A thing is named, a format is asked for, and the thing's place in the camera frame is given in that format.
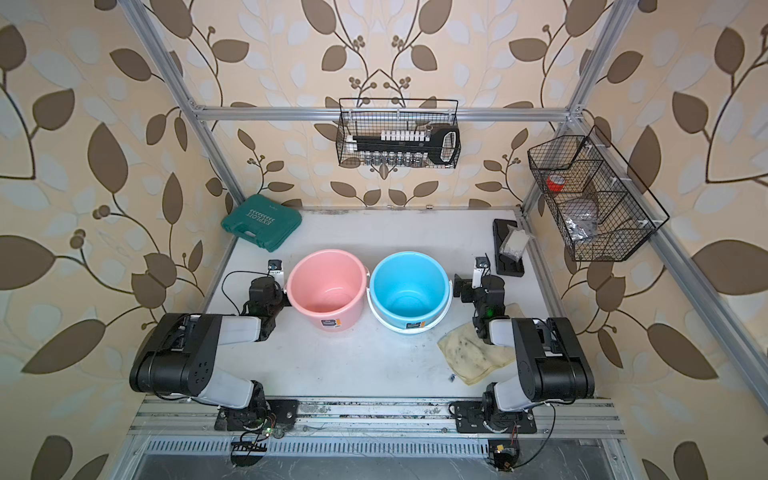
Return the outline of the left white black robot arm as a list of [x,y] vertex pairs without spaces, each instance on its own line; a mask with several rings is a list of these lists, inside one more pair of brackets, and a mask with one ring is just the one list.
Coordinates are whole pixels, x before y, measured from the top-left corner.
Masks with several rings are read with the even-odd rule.
[[223,346],[263,342],[288,302],[271,276],[251,282],[239,315],[168,313],[140,347],[129,374],[133,391],[161,400],[191,400],[215,406],[232,430],[264,431],[277,424],[255,380],[234,376],[216,365]]

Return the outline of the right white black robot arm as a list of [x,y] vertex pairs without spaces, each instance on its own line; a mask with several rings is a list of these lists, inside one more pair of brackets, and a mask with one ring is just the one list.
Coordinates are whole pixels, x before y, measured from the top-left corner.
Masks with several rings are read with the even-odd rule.
[[472,321],[439,342],[454,374],[470,385],[505,366],[517,369],[512,378],[490,383],[478,400],[449,405],[460,433],[534,432],[536,406],[572,404],[594,395],[594,375],[571,322],[512,317],[504,294],[498,276],[454,277],[453,296],[473,306]]

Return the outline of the blue plastic bucket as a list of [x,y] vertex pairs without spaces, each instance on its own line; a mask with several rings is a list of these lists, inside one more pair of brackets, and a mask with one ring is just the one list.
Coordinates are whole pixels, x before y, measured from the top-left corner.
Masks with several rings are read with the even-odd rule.
[[366,291],[371,312],[388,330],[402,335],[438,326],[451,306],[453,282],[432,257],[394,253],[377,264]]

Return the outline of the yellow cloth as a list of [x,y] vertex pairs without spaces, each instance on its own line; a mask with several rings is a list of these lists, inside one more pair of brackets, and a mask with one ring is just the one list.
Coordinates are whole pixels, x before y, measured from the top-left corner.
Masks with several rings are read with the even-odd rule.
[[486,344],[477,335],[472,322],[451,330],[438,341],[448,366],[467,386],[483,380],[495,370],[516,361],[512,347]]

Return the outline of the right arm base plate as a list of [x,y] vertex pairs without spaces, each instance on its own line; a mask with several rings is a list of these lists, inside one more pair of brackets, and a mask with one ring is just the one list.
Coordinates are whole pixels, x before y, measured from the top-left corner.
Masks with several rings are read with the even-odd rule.
[[503,412],[485,406],[481,401],[455,401],[448,406],[449,415],[455,420],[460,434],[505,434],[513,429],[518,434],[537,432],[531,412]]

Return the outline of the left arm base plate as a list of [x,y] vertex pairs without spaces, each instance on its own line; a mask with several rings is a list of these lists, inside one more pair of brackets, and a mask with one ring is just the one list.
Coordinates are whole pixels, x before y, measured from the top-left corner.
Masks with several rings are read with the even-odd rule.
[[296,399],[257,400],[245,409],[219,409],[214,423],[216,431],[242,432],[267,429],[284,433],[293,429],[300,402]]

